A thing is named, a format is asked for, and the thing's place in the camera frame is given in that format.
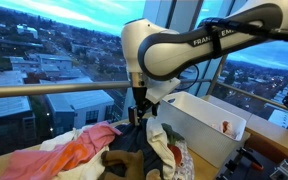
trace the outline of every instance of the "city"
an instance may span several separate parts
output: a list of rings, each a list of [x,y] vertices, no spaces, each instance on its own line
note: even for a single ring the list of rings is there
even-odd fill
[[[282,100],[288,93],[288,70],[266,68],[227,59],[218,82],[283,104]],[[283,128],[288,128],[286,110],[219,85],[214,88],[212,95]]]
[[[127,80],[120,37],[0,7],[0,85],[120,80]],[[72,127],[120,120],[125,94],[115,89],[0,98],[0,155]]]

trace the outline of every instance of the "cloudy sky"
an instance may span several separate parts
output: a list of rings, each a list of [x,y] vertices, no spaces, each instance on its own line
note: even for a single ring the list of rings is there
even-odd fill
[[[141,18],[144,5],[145,0],[0,0],[3,7],[114,35]]]
[[[55,21],[120,35],[123,25],[141,18],[145,0],[0,0],[0,6]],[[221,1],[205,0],[200,16],[217,16]],[[229,60],[288,69],[288,43],[257,45],[229,55]]]
[[[231,53],[228,58],[264,67],[288,69],[288,42],[275,41]]]

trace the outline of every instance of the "metal railing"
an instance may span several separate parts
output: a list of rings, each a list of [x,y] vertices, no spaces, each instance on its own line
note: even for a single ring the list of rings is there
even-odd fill
[[[236,87],[233,87],[233,86],[230,86],[230,85],[227,85],[227,84],[224,84],[224,83],[220,83],[220,82],[216,82],[217,85],[220,85],[220,86],[223,86],[225,88],[228,88],[230,90],[233,90],[233,91],[236,91],[236,92],[239,92],[239,93],[242,93],[242,94],[245,94],[246,96],[249,96],[251,98],[254,98],[254,99],[257,99],[257,100],[260,100],[260,101],[263,101],[263,102],[266,102],[266,103],[269,103],[269,104],[272,104],[276,107],[279,107],[279,108],[282,108],[282,109],[285,109],[288,111],[288,108],[286,106],[284,106],[283,104],[280,104],[280,103],[277,103],[277,102],[274,102],[272,100],[269,100],[269,99],[266,99],[264,97],[261,97],[261,96],[258,96],[258,95],[255,95],[255,94],[251,94],[247,91],[244,91],[244,90],[241,90],[241,89],[238,89]]]
[[[193,83],[192,79],[183,79],[181,83]],[[211,79],[197,80],[199,83],[211,82]],[[129,88],[129,81],[102,81],[85,84],[30,84],[21,86],[0,86],[0,98],[12,96],[43,95],[53,93]]]

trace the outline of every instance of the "wooden table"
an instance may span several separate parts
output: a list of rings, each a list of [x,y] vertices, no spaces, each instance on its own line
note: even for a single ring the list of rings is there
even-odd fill
[[[283,129],[277,125],[274,125],[265,119],[262,119],[247,111],[239,109],[213,96],[206,96],[203,99],[244,118],[245,120],[247,120],[247,126],[246,126],[247,132],[260,135],[261,137],[270,141],[274,146],[276,146],[277,148],[288,154],[287,129]],[[28,149],[38,150],[39,145]],[[193,151],[189,150],[189,152],[194,161],[195,179],[197,180],[214,179],[214,177],[218,173],[218,168],[215,168],[214,166],[209,164],[207,161],[205,161],[202,157],[195,154]],[[4,172],[9,158],[10,154],[0,156],[0,175]]]

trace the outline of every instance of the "white plastic bin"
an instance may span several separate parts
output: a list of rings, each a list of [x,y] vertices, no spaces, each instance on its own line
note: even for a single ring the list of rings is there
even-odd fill
[[[246,126],[245,119],[186,92],[164,97],[156,119],[171,125],[191,150],[217,168],[238,148]],[[211,127],[224,120],[232,124],[235,139]]]

